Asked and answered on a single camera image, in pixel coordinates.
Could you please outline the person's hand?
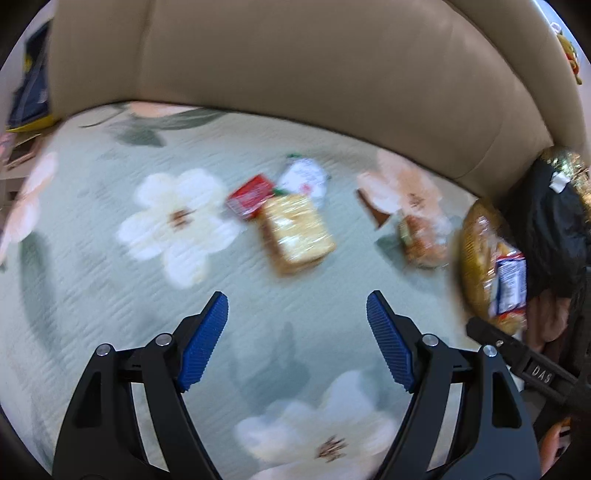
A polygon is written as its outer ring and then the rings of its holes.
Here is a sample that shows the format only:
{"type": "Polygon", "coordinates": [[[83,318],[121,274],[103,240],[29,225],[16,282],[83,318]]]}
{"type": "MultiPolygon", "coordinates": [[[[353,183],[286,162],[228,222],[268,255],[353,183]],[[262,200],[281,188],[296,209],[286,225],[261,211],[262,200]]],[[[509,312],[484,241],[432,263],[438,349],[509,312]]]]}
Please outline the person's hand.
{"type": "Polygon", "coordinates": [[[591,479],[590,417],[570,416],[553,425],[540,444],[542,479],[591,479]]]}

